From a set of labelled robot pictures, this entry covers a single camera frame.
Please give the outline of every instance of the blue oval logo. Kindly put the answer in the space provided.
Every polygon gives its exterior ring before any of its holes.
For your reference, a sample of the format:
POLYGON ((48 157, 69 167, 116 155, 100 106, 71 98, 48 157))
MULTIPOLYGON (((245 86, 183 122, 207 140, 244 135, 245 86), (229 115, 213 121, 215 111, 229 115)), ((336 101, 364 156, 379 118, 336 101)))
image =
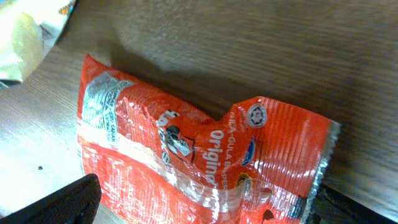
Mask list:
POLYGON ((250 145, 248 151, 243 159, 242 166, 246 166, 250 163, 250 161, 254 157, 254 152, 256 150, 256 143, 254 142, 254 137, 251 138, 250 145))

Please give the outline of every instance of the red candy wrapper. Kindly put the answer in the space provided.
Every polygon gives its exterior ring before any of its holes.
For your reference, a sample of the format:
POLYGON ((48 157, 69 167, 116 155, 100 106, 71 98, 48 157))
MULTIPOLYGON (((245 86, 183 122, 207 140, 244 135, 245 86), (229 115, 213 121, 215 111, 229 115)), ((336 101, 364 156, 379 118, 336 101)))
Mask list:
POLYGON ((215 121, 89 55, 83 64, 83 167, 129 223, 304 222, 339 128, 262 96, 215 121))

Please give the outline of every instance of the logo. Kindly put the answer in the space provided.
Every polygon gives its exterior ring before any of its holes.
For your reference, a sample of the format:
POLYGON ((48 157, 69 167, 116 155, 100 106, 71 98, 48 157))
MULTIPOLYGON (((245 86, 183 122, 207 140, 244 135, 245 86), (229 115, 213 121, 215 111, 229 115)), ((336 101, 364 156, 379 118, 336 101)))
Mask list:
POLYGON ((254 128, 263 127, 267 121, 266 109, 260 104, 252 105, 248 112, 248 120, 254 128))
POLYGON ((254 153, 256 151, 256 142, 254 140, 255 140, 254 137, 252 137, 248 151, 243 159, 242 166, 248 165, 254 157, 254 153))
POLYGON ((250 190, 250 188, 251 188, 251 178, 250 178, 249 174, 241 173, 241 175, 239 175, 235 186, 238 187, 241 184, 244 184, 243 185, 243 190, 245 192, 248 192, 250 190))
MULTIPOLYGON (((194 139, 184 136, 176 126, 169 126, 166 128, 164 136, 166 145, 172 154, 183 161, 193 162, 195 158, 194 139)), ((168 162, 170 162, 170 158, 165 158, 164 155, 162 155, 162 157, 163 160, 168 160, 168 162)))

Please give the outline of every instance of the brown wooden surface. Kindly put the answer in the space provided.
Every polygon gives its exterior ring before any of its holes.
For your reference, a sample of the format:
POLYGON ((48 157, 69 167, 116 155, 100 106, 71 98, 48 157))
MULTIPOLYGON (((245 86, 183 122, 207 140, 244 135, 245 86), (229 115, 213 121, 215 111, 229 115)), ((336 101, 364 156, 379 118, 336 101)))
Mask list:
POLYGON ((262 95, 340 122, 323 182, 398 221, 397 20, 389 0, 80 1, 39 69, 0 92, 0 144, 74 151, 89 52, 214 118, 262 95))

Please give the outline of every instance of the wood grain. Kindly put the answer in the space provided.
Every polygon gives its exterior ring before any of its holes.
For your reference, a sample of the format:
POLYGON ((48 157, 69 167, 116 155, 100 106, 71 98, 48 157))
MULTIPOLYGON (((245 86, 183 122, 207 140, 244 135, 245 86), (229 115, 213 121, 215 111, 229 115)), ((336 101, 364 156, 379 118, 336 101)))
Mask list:
POLYGON ((323 182, 398 221, 397 20, 389 0, 80 1, 37 71, 0 93, 0 141, 73 152, 89 52, 214 118, 262 95, 340 122, 323 182), (48 137, 21 142, 33 132, 48 137))

